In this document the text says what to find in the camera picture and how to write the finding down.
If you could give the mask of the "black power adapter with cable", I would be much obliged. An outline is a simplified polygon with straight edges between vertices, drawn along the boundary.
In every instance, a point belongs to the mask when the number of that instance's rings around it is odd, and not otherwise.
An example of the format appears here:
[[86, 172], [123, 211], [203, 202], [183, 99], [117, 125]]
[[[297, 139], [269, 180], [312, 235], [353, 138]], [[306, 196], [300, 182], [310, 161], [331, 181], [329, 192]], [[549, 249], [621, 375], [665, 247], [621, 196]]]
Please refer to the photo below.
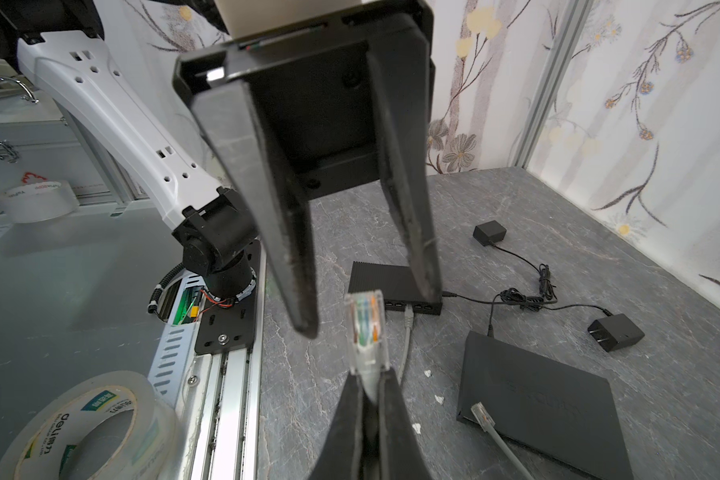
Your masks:
[[499, 292], [495, 299], [491, 301], [477, 299], [470, 300], [466, 296], [447, 291], [443, 292], [443, 296], [445, 298], [460, 298], [484, 305], [518, 306], [532, 311], [539, 311], [543, 307], [557, 302], [555, 286], [552, 283], [550, 266], [546, 263], [534, 264], [524, 256], [501, 247], [500, 243], [505, 239], [506, 234], [507, 229], [503, 225], [496, 220], [491, 220], [489, 222], [476, 225], [472, 236], [481, 246], [490, 246], [529, 265], [538, 276], [538, 294], [525, 295], [516, 288], [508, 288]]

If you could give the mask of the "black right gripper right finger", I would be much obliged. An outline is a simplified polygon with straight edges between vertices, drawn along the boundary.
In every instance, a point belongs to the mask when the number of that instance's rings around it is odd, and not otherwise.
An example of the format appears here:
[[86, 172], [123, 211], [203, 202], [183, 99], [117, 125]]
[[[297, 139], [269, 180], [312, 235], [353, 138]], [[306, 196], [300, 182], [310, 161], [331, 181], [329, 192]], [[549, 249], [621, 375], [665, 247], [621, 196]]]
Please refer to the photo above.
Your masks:
[[431, 479], [393, 369], [380, 376], [378, 420], [380, 478]]

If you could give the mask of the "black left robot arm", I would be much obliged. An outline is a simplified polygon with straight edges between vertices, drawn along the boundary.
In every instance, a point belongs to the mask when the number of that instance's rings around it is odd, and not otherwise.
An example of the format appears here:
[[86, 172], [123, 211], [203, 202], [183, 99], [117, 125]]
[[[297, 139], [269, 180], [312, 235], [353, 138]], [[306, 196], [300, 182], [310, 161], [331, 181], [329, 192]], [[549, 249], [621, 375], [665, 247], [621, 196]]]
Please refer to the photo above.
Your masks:
[[293, 328], [319, 330], [310, 200], [378, 182], [416, 286], [442, 280], [423, 159], [434, 16], [423, 1], [194, 1], [229, 40], [181, 55], [173, 86], [230, 179], [173, 142], [108, 49], [91, 1], [0, 1], [0, 59], [67, 110], [139, 183], [211, 294], [254, 287], [263, 244]]

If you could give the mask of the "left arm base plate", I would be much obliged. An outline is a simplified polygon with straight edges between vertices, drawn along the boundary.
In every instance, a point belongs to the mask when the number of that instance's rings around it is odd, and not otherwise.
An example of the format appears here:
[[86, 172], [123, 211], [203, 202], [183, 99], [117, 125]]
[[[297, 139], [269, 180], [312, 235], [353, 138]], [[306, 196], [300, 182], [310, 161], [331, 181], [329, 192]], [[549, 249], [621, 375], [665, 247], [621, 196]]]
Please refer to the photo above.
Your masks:
[[236, 350], [250, 351], [256, 340], [256, 315], [258, 312], [256, 294], [259, 292], [262, 275], [261, 244], [254, 240], [246, 249], [244, 259], [248, 262], [254, 286], [250, 294], [236, 300], [229, 308], [210, 305], [201, 314], [200, 326], [195, 341], [197, 355], [221, 354]]

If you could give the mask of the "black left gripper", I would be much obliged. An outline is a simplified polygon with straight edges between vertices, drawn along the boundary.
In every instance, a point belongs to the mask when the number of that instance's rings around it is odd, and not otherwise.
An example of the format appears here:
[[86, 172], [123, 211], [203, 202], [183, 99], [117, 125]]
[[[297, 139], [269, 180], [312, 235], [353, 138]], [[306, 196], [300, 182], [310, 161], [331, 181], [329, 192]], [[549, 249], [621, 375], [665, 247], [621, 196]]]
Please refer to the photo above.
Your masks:
[[308, 339], [320, 319], [307, 197], [380, 178], [421, 296], [442, 295], [424, 165], [433, 26], [423, 1], [376, 1], [176, 63], [174, 89], [247, 205], [291, 324]]

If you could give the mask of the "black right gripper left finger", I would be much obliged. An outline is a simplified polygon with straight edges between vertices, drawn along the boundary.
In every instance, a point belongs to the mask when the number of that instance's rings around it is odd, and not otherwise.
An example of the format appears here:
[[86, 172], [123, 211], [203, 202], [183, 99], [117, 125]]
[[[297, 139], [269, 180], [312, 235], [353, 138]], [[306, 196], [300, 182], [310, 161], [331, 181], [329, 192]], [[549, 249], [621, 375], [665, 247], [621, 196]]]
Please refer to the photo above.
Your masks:
[[365, 392], [358, 376], [348, 373], [322, 451], [310, 480], [361, 478], [364, 449]]

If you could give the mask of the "slim ribbed black switch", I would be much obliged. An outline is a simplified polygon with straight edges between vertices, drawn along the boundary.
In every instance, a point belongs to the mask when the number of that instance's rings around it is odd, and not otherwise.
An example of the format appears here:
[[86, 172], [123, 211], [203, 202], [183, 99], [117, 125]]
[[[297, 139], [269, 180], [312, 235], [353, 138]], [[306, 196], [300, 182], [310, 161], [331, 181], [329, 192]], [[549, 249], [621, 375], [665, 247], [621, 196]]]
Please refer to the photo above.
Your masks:
[[352, 264], [348, 293], [380, 290], [385, 308], [403, 312], [411, 306], [415, 314], [439, 316], [442, 298], [427, 301], [418, 290], [409, 267], [354, 261]]

